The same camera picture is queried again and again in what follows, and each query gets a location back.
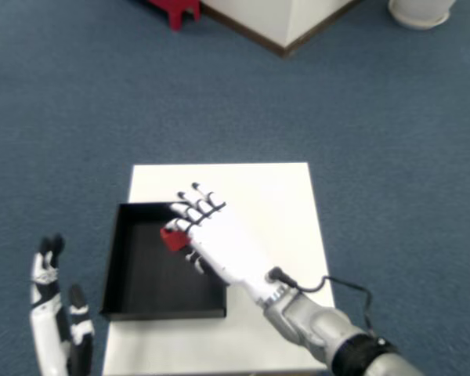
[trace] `white robotic hand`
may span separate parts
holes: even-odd
[[[266,279],[272,263],[230,206],[204,186],[193,183],[192,187],[178,193],[185,202],[171,205],[181,218],[165,226],[189,237],[194,251],[186,258],[198,269],[207,263],[228,284],[244,286],[260,305],[278,294],[282,284]]]
[[[58,257],[64,249],[60,235],[44,238],[31,271],[31,313],[35,350],[44,376],[90,374],[94,328],[89,307],[78,285],[69,291],[71,327],[61,302],[57,281]]]

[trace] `white planter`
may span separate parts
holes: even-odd
[[[428,30],[447,21],[455,1],[389,0],[389,11],[405,27]]]

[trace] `red stool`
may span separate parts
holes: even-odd
[[[188,8],[193,10],[196,21],[201,18],[200,0],[148,0],[152,4],[165,10],[169,15],[169,26],[178,31],[181,28],[181,17]]]

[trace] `black tray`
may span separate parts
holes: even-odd
[[[226,288],[162,242],[169,203],[121,204],[100,313],[109,320],[226,316]]]

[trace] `gray metal arm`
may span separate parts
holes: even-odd
[[[320,306],[295,289],[265,304],[266,319],[337,376],[422,376],[388,342],[368,336],[334,308]]]

